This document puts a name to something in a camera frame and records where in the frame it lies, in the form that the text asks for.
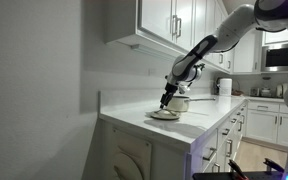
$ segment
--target robotic arm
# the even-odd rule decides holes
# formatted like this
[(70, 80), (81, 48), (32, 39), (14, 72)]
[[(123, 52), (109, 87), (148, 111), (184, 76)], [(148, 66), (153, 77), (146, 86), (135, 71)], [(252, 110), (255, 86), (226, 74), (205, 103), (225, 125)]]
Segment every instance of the robotic arm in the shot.
[[(288, 0), (257, 0), (255, 5), (237, 8), (212, 34), (199, 42), (186, 56), (179, 56), (167, 76), (165, 94), (160, 108), (168, 105), (181, 82), (192, 82), (201, 75), (195, 64), (208, 53), (220, 53), (234, 48), (239, 39), (250, 29), (279, 32), (288, 29)], [(285, 93), (288, 106), (288, 90)], [(288, 180), (288, 158), (283, 175)]]

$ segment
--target backsplash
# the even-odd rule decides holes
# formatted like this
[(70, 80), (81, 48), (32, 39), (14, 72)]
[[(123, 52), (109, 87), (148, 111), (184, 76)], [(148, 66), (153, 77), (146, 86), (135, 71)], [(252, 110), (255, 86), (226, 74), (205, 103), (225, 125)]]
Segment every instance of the backsplash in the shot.
[[(250, 89), (253, 87), (268, 87), (271, 89), (273, 95), (276, 94), (276, 86), (282, 83), (287, 83), (287, 73), (279, 74), (261, 74), (261, 75), (227, 75), (227, 74), (216, 74), (215, 80), (218, 77), (232, 78), (232, 88), (241, 90), (244, 95), (250, 94)], [(263, 80), (264, 77), (270, 77), (270, 80)]]

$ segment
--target white canister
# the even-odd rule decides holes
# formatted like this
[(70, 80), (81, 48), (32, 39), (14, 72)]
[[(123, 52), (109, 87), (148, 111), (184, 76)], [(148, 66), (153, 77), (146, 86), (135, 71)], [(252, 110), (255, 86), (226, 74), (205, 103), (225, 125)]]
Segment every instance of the white canister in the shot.
[(231, 96), (232, 93), (232, 79), (230, 78), (223, 78), (220, 79), (220, 84), (219, 84), (220, 96)]

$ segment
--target floor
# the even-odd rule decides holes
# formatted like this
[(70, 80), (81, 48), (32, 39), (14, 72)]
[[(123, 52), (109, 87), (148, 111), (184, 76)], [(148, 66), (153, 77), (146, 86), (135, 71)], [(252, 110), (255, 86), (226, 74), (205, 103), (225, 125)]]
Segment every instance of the floor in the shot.
[(265, 171), (264, 158), (285, 167), (287, 153), (242, 141), (235, 160), (242, 171)]

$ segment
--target ceiling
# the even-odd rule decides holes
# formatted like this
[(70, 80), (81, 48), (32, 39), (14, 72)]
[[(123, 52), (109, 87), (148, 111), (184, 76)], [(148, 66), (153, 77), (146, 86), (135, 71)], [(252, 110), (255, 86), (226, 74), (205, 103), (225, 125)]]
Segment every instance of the ceiling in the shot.
[(255, 4), (256, 0), (223, 0), (227, 13), (230, 14), (234, 9), (242, 4)]

